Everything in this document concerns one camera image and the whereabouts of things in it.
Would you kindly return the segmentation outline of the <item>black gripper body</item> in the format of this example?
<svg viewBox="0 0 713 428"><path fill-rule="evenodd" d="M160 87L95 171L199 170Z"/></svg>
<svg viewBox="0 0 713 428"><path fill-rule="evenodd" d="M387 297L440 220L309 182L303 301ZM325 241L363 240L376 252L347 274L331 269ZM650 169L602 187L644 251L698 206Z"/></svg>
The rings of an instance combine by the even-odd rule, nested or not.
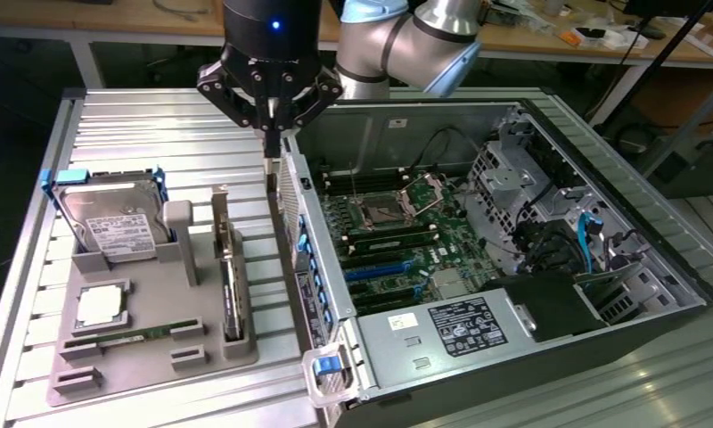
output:
<svg viewBox="0 0 713 428"><path fill-rule="evenodd" d="M251 96L295 97L321 70L319 1L224 2L223 66Z"/></svg>

